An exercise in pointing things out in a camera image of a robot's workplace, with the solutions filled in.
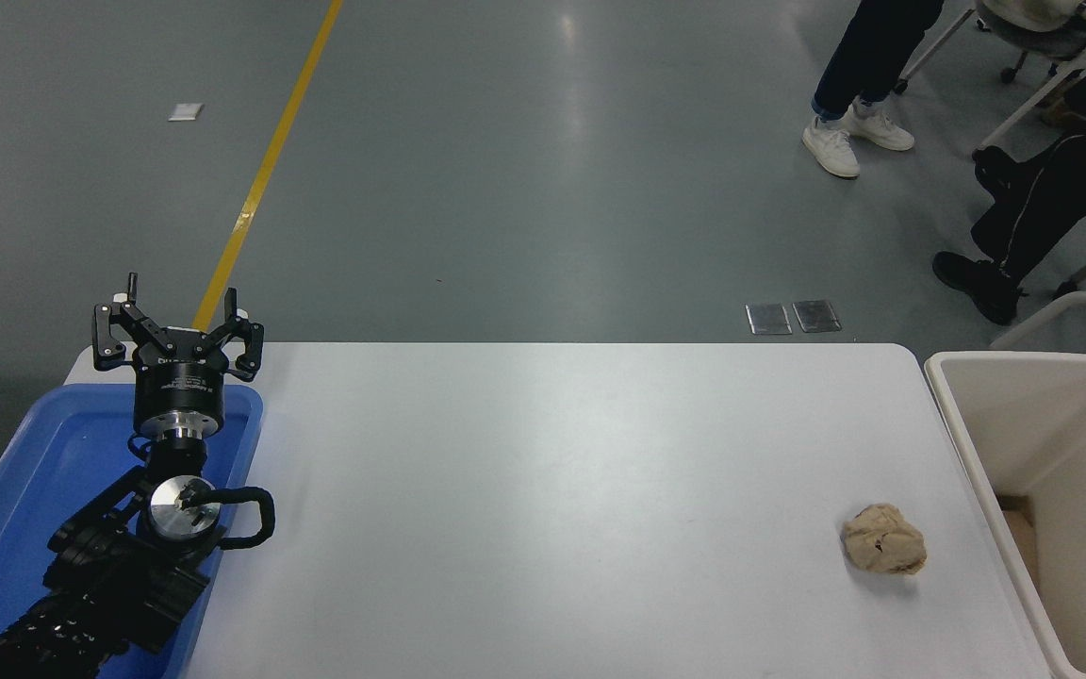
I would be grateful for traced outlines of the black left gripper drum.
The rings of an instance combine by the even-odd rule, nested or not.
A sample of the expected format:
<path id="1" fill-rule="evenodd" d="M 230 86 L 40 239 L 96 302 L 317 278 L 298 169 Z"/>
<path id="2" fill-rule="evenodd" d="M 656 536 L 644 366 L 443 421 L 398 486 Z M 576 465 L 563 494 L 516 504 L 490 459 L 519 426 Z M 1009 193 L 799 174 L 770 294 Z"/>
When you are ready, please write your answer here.
<path id="1" fill-rule="evenodd" d="M 167 359 L 154 353 L 134 355 L 134 422 L 150 422 L 174 411 L 197 412 L 224 422 L 223 383 L 227 356 Z"/>

